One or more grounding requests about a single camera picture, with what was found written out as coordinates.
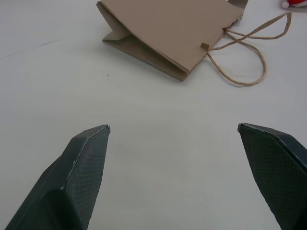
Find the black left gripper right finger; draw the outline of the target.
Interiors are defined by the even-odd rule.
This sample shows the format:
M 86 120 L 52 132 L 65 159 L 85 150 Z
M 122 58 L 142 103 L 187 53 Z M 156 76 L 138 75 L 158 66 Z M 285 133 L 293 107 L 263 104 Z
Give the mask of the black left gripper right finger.
M 254 180 L 281 230 L 307 230 L 307 149 L 284 132 L 240 123 Z

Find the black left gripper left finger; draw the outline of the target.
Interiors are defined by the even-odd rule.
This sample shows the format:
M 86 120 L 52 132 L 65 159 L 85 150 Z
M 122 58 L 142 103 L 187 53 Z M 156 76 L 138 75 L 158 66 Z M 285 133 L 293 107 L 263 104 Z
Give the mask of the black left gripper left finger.
M 5 230 L 87 230 L 102 182 L 109 125 L 74 136 Z

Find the brown paper bag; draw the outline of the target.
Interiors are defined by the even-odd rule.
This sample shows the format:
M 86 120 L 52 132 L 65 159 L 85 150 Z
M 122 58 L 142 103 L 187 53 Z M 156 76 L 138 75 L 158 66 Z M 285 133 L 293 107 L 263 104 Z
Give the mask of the brown paper bag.
M 256 39 L 231 30 L 248 0 L 100 0 L 97 8 L 111 28 L 103 42 L 184 81 L 224 35 L 232 44 Z

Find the red and white object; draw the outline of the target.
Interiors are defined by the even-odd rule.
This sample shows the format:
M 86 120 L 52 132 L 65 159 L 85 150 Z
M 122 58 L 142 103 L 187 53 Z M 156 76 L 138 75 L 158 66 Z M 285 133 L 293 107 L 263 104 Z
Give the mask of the red and white object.
M 286 9 L 289 7 L 301 8 L 307 6 L 307 0 L 282 0 L 281 7 Z

